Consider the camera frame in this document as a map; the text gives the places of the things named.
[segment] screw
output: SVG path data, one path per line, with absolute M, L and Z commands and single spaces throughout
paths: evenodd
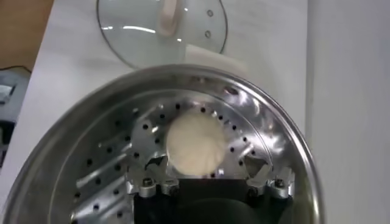
M 205 36 L 207 37 L 207 38 L 210 38 L 211 37 L 211 32 L 208 30 L 208 31 L 206 31 L 205 32 Z
M 150 177 L 144 178 L 144 180 L 142 181 L 142 185 L 144 187 L 149 187 L 153 185 L 153 180 Z
M 209 10 L 207 10 L 207 15 L 208 15 L 209 17 L 212 17 L 212 16 L 214 15 L 214 13 L 213 13 L 213 11 L 211 11 L 211 10 L 209 9 Z
M 283 188 L 283 187 L 285 187 L 285 183 L 283 182 L 282 179 L 276 179 L 275 180 L 275 187 Z

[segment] dough ball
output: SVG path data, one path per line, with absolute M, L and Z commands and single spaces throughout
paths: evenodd
M 185 175 L 212 173 L 224 160 L 226 148 L 222 124 L 209 114 L 186 112 L 168 130 L 169 162 Z

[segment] glass pot lid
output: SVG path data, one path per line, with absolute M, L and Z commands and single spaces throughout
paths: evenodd
M 187 44 L 223 51 L 220 0 L 98 0 L 97 18 L 114 53 L 133 68 L 181 63 Z

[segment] metal surface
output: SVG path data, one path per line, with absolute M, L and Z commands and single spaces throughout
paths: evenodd
M 271 195 L 274 198 L 286 199 L 288 198 L 288 185 L 282 179 L 275 179 L 270 183 Z
M 228 155 L 215 173 L 205 177 L 183 176 L 169 161 L 167 175 L 248 178 L 252 169 L 248 158 L 265 161 L 276 175 L 290 167 L 295 174 L 294 197 L 299 199 L 294 221 L 323 223 L 313 160 L 286 113 L 250 83 L 191 65 L 134 72 L 78 103 L 47 132 L 25 163 L 3 221 L 125 223 L 132 215 L 124 196 L 125 166 L 132 170 L 163 156 L 169 123 L 190 108 L 224 125 Z

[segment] bolt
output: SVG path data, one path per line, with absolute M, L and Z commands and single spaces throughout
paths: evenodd
M 208 30 L 208 31 L 206 31 L 205 32 L 205 36 L 207 37 L 207 38 L 210 38 L 211 37 L 211 32 Z
M 177 186 L 173 186 L 169 190 L 169 194 L 172 197 L 176 197 L 179 194 L 179 188 Z
M 144 178 L 142 180 L 142 185 L 144 187 L 149 187 L 149 186 L 153 185 L 153 180 L 150 177 Z
M 207 10 L 207 15 L 208 15 L 209 17 L 212 17 L 212 16 L 214 15 L 214 13 L 213 13 L 213 11 L 211 11 L 211 10 L 209 9 L 209 10 Z
M 249 197 L 251 197 L 251 198 L 257 197 L 257 194 L 258 194 L 258 191 L 256 188 L 254 188 L 254 187 L 249 188 L 249 190 L 248 190 Z

